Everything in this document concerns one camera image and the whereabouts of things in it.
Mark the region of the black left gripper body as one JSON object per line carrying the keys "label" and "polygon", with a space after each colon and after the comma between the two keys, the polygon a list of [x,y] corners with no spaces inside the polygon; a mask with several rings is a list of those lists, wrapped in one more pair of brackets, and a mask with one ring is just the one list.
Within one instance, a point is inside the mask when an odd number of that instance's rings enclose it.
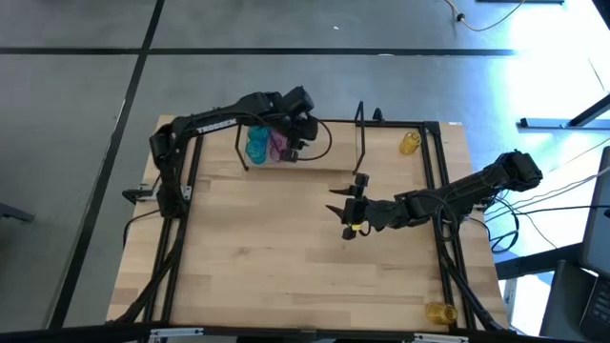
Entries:
{"label": "black left gripper body", "polygon": [[280,151],[283,162],[296,162],[299,152],[314,142],[318,134],[317,121],[311,115],[287,119],[280,126],[279,133],[286,138],[286,147]]}

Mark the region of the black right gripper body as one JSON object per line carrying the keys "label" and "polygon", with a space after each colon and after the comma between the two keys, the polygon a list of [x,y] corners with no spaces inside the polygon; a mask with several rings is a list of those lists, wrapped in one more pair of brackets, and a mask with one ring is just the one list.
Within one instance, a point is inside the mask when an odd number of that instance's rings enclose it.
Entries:
{"label": "black right gripper body", "polygon": [[371,229],[382,232],[382,226],[374,226],[368,219],[366,210],[370,207],[370,201],[364,196],[365,188],[368,186],[370,176],[366,173],[357,173],[354,184],[356,186],[356,196],[348,196],[347,199],[354,200],[353,223],[343,223],[345,228],[342,231],[343,238],[356,238],[358,235],[368,236]]}

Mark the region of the blue plastic cups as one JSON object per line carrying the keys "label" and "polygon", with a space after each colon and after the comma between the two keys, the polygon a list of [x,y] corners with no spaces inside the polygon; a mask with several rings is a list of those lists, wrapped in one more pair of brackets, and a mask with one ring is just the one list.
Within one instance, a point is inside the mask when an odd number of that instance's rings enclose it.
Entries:
{"label": "blue plastic cups", "polygon": [[246,144],[246,153],[255,165],[262,165],[267,160],[267,142],[251,140]]}

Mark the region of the yellow embossed glass vase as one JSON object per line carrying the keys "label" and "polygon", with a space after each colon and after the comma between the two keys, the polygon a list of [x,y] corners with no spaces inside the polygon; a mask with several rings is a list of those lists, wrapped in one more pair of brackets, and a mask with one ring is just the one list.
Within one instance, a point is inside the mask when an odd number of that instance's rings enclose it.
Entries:
{"label": "yellow embossed glass vase", "polygon": [[425,305],[425,316],[435,325],[453,325],[458,320],[458,311],[450,304],[429,302]]}

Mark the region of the dark grey desk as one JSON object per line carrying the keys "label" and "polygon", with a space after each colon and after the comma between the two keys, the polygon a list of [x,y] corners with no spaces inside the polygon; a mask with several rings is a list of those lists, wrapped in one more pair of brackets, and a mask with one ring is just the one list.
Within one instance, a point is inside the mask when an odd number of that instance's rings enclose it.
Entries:
{"label": "dark grey desk", "polygon": [[599,343],[580,332],[580,320],[598,278],[580,264],[581,243],[498,262],[498,278],[508,280],[540,272],[554,274],[540,334],[557,339]]}

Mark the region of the black computer monitor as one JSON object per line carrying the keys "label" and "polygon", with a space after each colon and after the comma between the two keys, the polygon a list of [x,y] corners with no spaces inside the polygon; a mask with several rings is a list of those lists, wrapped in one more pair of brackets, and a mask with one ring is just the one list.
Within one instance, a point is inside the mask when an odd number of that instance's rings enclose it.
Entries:
{"label": "black computer monitor", "polygon": [[596,180],[579,262],[610,278],[610,146],[603,149],[600,171],[605,173]]}

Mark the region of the black keyboard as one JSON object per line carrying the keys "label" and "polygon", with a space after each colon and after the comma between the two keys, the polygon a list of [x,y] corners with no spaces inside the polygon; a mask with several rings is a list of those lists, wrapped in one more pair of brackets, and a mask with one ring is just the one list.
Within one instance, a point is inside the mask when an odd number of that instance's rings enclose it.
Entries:
{"label": "black keyboard", "polygon": [[579,323],[589,340],[610,343],[610,280],[598,278]]}

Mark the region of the grey stand foot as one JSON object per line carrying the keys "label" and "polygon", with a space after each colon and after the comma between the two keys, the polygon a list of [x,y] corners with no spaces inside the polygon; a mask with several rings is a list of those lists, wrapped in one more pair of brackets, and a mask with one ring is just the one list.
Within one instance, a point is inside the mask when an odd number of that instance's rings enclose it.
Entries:
{"label": "grey stand foot", "polygon": [[0,203],[0,218],[12,218],[21,222],[31,223],[34,220],[35,215],[24,212],[13,206]]}

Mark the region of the wooden shelf with black frame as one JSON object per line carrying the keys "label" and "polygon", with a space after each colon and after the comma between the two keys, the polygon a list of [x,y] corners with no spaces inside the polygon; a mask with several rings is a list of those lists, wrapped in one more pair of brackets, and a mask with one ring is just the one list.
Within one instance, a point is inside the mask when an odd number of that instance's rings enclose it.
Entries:
{"label": "wooden shelf with black frame", "polygon": [[249,128],[243,126],[237,127],[235,150],[246,171],[300,169],[356,173],[366,153],[364,125],[364,104],[359,101],[351,120],[321,120],[316,140],[299,152],[296,162],[269,163],[267,154],[264,164],[255,165],[246,153],[246,144],[251,141]]}

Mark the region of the black aluminium rig frame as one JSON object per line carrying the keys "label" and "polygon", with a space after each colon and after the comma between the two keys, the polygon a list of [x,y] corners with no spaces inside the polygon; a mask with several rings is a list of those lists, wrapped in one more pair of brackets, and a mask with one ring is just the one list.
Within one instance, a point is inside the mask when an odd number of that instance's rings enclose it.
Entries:
{"label": "black aluminium rig frame", "polygon": [[[438,167],[441,170],[442,176],[446,173],[445,157],[442,155],[442,147],[440,143],[440,125],[435,121],[385,121],[384,124],[378,124],[375,120],[365,120],[364,125],[366,129],[372,128],[383,128],[383,129],[413,129],[423,135],[428,129],[432,129],[432,133],[435,139],[435,147],[437,149],[437,161]],[[148,340],[150,331],[159,328],[203,328],[205,330],[203,335],[221,335],[221,336],[247,336],[247,337],[271,337],[271,338],[282,338],[282,339],[295,339],[300,342],[313,342],[318,339],[349,339],[349,340],[402,340],[405,342],[411,342],[414,338],[415,333],[430,333],[422,330],[416,330],[415,332],[409,331],[349,331],[349,330],[327,330],[327,329],[316,329],[316,328],[246,328],[246,327],[228,327],[228,326],[188,326],[188,325],[173,325],[168,320],[161,319],[160,321],[140,321],[135,322],[136,314],[145,308],[148,308],[151,296],[155,296],[156,291],[161,284],[161,281],[167,276],[169,272],[170,276],[168,280],[167,299],[172,305],[172,300],[169,299],[170,295],[173,296],[173,290],[177,283],[177,272],[173,272],[174,267],[177,269],[178,262],[180,261],[181,248],[183,242],[179,241],[174,243],[177,244],[175,248],[172,248],[168,252],[169,257],[159,262],[158,257],[154,262],[154,268],[152,272],[152,281],[147,285],[144,293],[143,300],[136,300],[135,305],[127,310],[127,319],[117,319],[114,321],[107,322],[103,325],[96,326],[84,326],[84,327],[68,327],[68,328],[55,328],[45,329],[37,331],[24,331],[24,332],[13,332],[13,333],[0,333],[0,343],[127,343],[136,340]],[[549,337],[537,337],[529,335],[519,335],[515,331],[506,329],[493,329],[477,330],[477,329],[463,329],[448,326],[448,332],[431,332],[438,334],[450,334],[458,336],[466,336],[469,338],[470,343],[579,343],[578,341],[571,340],[560,340],[557,338]]]}

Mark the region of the silver aluminium bracket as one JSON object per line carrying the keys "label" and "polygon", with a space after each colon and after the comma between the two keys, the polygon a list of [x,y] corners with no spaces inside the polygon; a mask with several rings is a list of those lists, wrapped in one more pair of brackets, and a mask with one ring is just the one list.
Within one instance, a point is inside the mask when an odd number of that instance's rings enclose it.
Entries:
{"label": "silver aluminium bracket", "polygon": [[203,335],[203,328],[159,328],[150,331],[149,338],[162,341],[176,337],[190,337]]}
{"label": "silver aluminium bracket", "polygon": [[470,343],[470,341],[466,336],[438,333],[415,333],[411,343]]}

